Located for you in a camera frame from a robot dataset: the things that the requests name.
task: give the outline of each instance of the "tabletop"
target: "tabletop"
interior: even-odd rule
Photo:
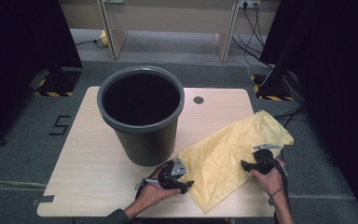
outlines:
[[[130,161],[114,130],[102,119],[90,87],[68,133],[62,153],[44,192],[41,217],[106,217],[133,202],[135,186],[154,167]],[[185,107],[178,120],[176,154],[231,122],[252,116],[248,93],[242,89],[185,88]],[[255,178],[204,214],[188,194],[172,196],[139,217],[271,217],[269,196]]]

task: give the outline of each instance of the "wrist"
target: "wrist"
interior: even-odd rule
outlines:
[[[271,195],[270,199],[274,202],[276,209],[287,208],[286,196],[284,195],[283,190],[280,190],[274,195]]]
[[[272,199],[276,194],[282,192],[282,187],[280,187],[279,189],[275,190],[272,193],[268,193],[268,196],[270,197],[270,199]]]
[[[130,220],[133,220],[144,210],[146,210],[147,207],[148,205],[144,203],[142,200],[136,200],[135,202],[130,204],[130,206],[124,209],[124,212],[127,214],[127,217],[129,217]]]

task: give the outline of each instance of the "handheld controller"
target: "handheld controller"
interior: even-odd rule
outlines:
[[[177,180],[187,172],[180,159],[176,162],[168,161],[167,163],[167,166],[161,168],[158,174],[159,185],[164,189],[179,189],[182,194],[185,194],[187,189],[194,184],[194,181],[183,183]]]
[[[241,161],[241,166],[244,171],[250,172],[251,170],[257,170],[263,175],[269,173],[274,168],[272,161],[274,160],[272,152],[268,149],[261,149],[253,153],[255,163],[247,161]]]

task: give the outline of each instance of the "power outlet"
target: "power outlet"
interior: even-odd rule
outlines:
[[[255,8],[256,4],[258,4],[258,6],[260,7],[260,3],[261,0],[241,0],[240,2],[240,7],[243,8],[243,3],[247,2],[248,3],[248,7],[247,8]]]

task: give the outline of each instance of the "human hand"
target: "human hand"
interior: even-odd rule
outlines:
[[[284,166],[284,162],[276,159],[281,167]],[[281,173],[277,168],[272,168],[268,174],[262,175],[257,170],[251,170],[251,175],[257,178],[258,183],[261,185],[261,188],[268,194],[268,196],[273,196],[277,192],[283,190],[283,182]]]
[[[158,178],[159,171],[156,172],[152,178]],[[129,207],[127,207],[124,212],[127,214],[129,219],[134,219],[140,213],[142,213],[147,208],[161,202],[162,200],[179,194],[181,190],[179,189],[164,189],[158,183],[147,183],[142,189],[141,194],[138,199],[135,200]]]

